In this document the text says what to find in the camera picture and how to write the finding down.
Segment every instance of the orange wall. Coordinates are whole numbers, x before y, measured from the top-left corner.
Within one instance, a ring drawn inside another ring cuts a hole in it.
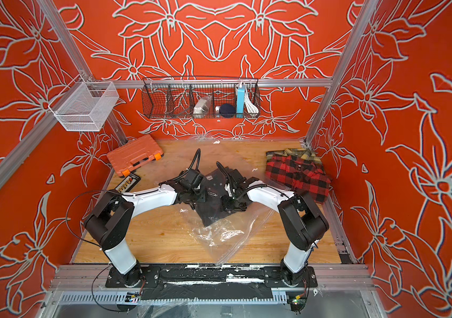
[[[218,75],[331,76],[360,1],[55,0],[95,78]],[[151,120],[141,92],[123,90],[116,116],[130,137],[300,138],[325,88],[262,90],[261,116],[244,120]]]
[[[47,113],[77,75],[56,34],[31,0],[0,1],[0,162]],[[0,317],[34,316],[55,268],[77,245],[64,224],[70,201],[102,189],[112,130],[67,132],[57,124],[0,190]],[[77,200],[70,226],[96,200]]]
[[[0,2],[0,162],[77,75],[49,22],[26,3]]]
[[[452,1],[381,1],[314,147],[389,316],[452,317]]]

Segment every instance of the blue power bank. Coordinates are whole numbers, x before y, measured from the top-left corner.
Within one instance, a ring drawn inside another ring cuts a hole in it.
[[[245,96],[245,85],[238,88],[237,91],[237,118],[242,118],[244,113],[244,96]]]

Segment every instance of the white wire basket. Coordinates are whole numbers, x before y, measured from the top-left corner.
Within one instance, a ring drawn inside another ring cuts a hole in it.
[[[119,97],[115,85],[94,91],[84,82],[76,85],[77,89],[60,108],[51,111],[67,131],[100,131]]]

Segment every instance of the orange toolbox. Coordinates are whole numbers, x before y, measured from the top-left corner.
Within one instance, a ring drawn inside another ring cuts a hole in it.
[[[113,169],[121,178],[152,160],[159,160],[162,156],[164,156],[162,148],[150,135],[128,142],[107,154]]]

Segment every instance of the wooden floor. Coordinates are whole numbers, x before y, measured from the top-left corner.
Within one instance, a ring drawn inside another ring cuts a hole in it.
[[[216,161],[220,161],[224,166],[239,169],[244,176],[259,178],[265,171],[266,151],[300,147],[296,141],[213,142],[158,141],[164,150],[164,157],[136,171],[141,181],[132,191],[153,188],[157,183],[178,175],[189,166],[197,148],[202,150],[199,169],[205,175],[216,168]],[[108,189],[113,189],[120,182],[121,179],[115,175]],[[160,207],[140,214],[131,221],[126,239],[132,253],[141,263],[214,262],[204,247],[189,234],[188,224],[180,215],[180,208],[180,205]],[[86,239],[94,241],[89,234]],[[279,263],[286,254],[288,244],[279,213],[274,212],[248,244],[229,259],[229,263]],[[330,231],[325,233],[318,246],[311,253],[309,263],[341,262]],[[96,246],[83,243],[75,262],[107,263],[108,259]]]

